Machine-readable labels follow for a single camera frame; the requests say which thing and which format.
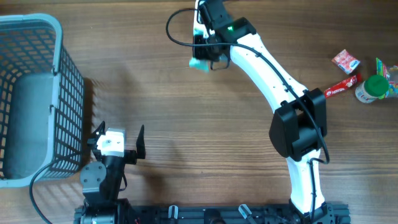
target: plastic basket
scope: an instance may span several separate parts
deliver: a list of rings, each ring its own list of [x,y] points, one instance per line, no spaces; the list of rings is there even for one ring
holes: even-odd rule
[[[52,160],[78,153],[37,180],[81,166],[84,83],[46,14],[0,16],[0,187],[29,185]]]

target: red snack bar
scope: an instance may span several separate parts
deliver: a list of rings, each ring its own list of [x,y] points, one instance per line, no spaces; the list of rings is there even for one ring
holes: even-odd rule
[[[346,80],[343,80],[342,82],[339,82],[338,84],[332,86],[331,88],[325,90],[324,94],[326,98],[329,98],[331,96],[334,96],[337,93],[340,93],[342,91],[346,91],[349,89],[351,86],[355,85],[357,82],[362,81],[362,76],[358,72],[356,75],[347,78]]]
[[[359,65],[359,60],[350,55],[345,49],[332,60],[339,68],[349,75]]]

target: canister with green lid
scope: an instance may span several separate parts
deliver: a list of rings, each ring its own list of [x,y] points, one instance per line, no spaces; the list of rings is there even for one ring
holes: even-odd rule
[[[389,88],[388,81],[381,75],[372,75],[355,90],[355,96],[362,103],[372,103],[384,95]]]

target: wooden table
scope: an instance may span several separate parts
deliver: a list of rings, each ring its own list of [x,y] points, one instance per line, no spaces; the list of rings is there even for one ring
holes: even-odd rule
[[[232,1],[280,64],[308,89],[347,78],[331,59],[347,49],[365,77],[375,58],[398,62],[396,1]],[[0,6],[0,14],[44,12],[63,25],[64,44],[86,78],[85,133],[102,120],[134,144],[146,126],[147,159],[126,167],[133,205],[287,203],[286,161],[268,131],[272,111],[237,66],[205,74],[188,67],[191,49],[168,40],[165,22],[192,2]],[[192,41],[192,13],[173,21]],[[353,223],[397,223],[397,100],[360,103],[354,90],[327,100],[331,164],[320,166],[327,201],[349,204]],[[35,186],[54,223],[71,223],[82,204],[78,175]],[[1,223],[42,223],[28,189],[0,190]]]

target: basket bottom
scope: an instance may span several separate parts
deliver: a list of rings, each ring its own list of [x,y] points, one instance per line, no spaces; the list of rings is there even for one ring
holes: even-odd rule
[[[24,75],[15,82],[4,150],[6,179],[27,177],[42,165],[47,154],[52,88],[51,73]]]

